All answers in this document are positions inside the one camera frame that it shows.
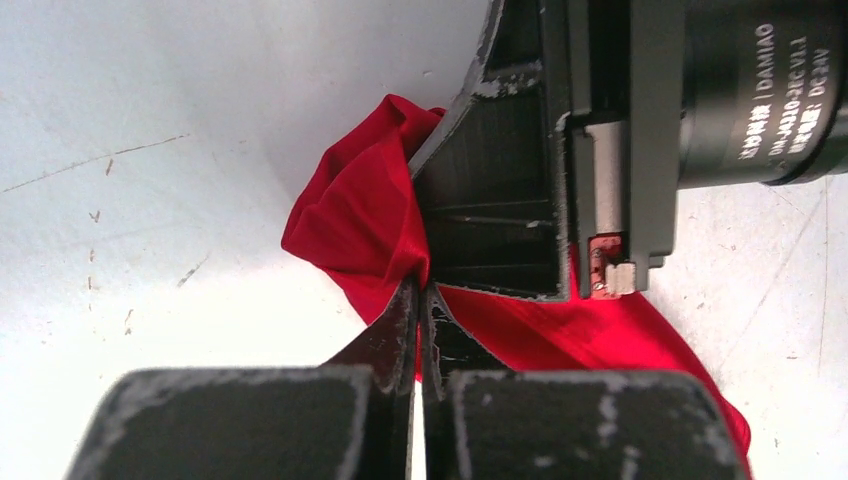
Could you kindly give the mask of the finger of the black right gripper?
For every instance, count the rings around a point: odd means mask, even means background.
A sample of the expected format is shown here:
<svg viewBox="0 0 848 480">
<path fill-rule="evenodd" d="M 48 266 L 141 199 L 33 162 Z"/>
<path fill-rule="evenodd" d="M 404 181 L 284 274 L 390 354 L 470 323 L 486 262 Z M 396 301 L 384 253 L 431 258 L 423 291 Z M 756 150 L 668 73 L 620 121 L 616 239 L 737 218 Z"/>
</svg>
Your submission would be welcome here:
<svg viewBox="0 0 848 480">
<path fill-rule="evenodd" d="M 460 92 L 409 163 L 441 285 L 569 297 L 566 5 L 493 1 Z"/>
</svg>

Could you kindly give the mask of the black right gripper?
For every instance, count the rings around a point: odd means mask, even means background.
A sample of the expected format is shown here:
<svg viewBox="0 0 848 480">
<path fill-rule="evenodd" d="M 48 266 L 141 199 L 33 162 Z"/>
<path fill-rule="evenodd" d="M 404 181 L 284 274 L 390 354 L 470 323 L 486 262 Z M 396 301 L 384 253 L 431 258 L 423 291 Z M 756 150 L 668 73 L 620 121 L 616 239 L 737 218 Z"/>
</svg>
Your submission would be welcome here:
<svg viewBox="0 0 848 480">
<path fill-rule="evenodd" d="M 847 170 L 843 1 L 544 1 L 566 296 L 648 287 L 681 190 Z"/>
</svg>

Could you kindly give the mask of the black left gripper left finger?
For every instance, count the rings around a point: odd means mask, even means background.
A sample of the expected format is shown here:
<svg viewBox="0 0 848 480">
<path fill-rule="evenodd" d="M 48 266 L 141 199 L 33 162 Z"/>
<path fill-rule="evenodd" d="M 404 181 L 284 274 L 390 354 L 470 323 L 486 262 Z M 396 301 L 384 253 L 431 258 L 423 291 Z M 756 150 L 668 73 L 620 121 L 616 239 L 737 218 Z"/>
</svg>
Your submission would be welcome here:
<svg viewBox="0 0 848 480">
<path fill-rule="evenodd" d="M 419 293 L 313 368 L 146 369 L 104 396 L 71 479 L 406 479 Z"/>
</svg>

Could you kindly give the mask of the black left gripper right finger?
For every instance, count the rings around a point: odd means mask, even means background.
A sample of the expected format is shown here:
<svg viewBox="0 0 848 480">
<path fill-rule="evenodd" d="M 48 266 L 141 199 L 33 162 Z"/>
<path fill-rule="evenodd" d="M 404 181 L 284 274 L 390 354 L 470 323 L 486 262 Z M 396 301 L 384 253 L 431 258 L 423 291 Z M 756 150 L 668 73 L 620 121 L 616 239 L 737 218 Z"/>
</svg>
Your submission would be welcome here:
<svg viewBox="0 0 848 480">
<path fill-rule="evenodd" d="M 720 409 L 671 371 L 509 369 L 455 320 L 420 301 L 430 479 L 745 479 Z"/>
</svg>

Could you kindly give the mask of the red cloth napkin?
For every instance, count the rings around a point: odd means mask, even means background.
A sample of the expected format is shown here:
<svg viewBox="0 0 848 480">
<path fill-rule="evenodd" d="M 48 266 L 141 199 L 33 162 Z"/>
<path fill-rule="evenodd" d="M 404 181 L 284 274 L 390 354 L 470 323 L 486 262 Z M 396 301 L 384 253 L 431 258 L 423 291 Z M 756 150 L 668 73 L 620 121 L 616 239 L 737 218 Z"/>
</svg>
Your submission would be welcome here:
<svg viewBox="0 0 848 480">
<path fill-rule="evenodd" d="M 407 163 L 443 110 L 389 95 L 323 155 L 296 200 L 282 248 L 325 272 L 366 323 L 398 285 L 425 281 L 431 255 Z M 517 370 L 664 369 L 695 376 L 717 402 L 745 459 L 751 431 L 689 345 L 638 293 L 616 299 L 538 303 L 443 291 L 459 322 Z"/>
</svg>

